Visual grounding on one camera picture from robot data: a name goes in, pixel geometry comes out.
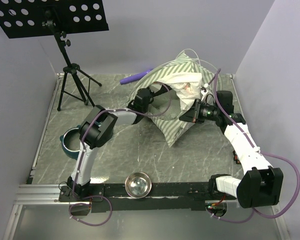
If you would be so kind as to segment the stainless steel bowl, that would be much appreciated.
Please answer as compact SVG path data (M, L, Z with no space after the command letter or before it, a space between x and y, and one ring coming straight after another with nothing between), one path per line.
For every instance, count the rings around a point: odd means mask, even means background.
M152 189L152 181L145 172L134 172L130 174L124 183L126 193L134 198L146 197Z

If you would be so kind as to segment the grey checked cushion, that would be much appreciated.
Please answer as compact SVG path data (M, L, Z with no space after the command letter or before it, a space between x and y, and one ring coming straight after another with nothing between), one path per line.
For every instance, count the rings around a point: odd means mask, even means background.
M155 96L148 106L149 115L161 114L157 118L164 121L175 120L181 113L180 99L174 90Z

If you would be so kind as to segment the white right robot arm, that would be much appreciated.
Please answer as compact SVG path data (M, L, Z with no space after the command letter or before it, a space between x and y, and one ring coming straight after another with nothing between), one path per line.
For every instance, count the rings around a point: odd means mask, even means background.
M224 194L237 198L243 208L274 206L279 202L283 172L274 168L254 149L255 143L249 133L248 125L242 114L234 112L233 94L219 90L217 99L208 104L199 99L179 120L194 124L212 121L233 147L233 159L240 164L244 173L242 179L229 174L215 174L209 179L208 193L213 199Z

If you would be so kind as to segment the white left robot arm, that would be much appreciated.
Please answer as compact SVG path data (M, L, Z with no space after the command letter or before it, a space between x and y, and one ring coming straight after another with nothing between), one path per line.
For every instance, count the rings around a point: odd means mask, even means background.
M154 118L163 115L169 107L157 114L149 114L148 109L155 97L164 93L170 96L170 90L171 88L165 84L156 92L152 92L149 88L141 88L125 108L107 109L101 105L93 107L78 130L79 154L74 170L67 180L73 198L83 201L88 197L92 167L97 153L99 148L112 138L115 126L136 125L144 117Z

